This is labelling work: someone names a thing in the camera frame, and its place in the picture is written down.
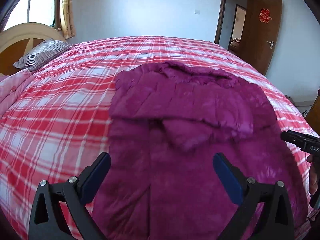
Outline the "person's right hand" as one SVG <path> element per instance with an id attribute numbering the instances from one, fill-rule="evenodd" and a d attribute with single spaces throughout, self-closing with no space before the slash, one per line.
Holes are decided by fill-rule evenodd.
<path id="1" fill-rule="evenodd" d="M 309 170 L 309 192 L 311 195 L 313 195 L 318 189 L 319 157 L 315 155 L 309 155 L 306 161 L 311 164 Z"/>

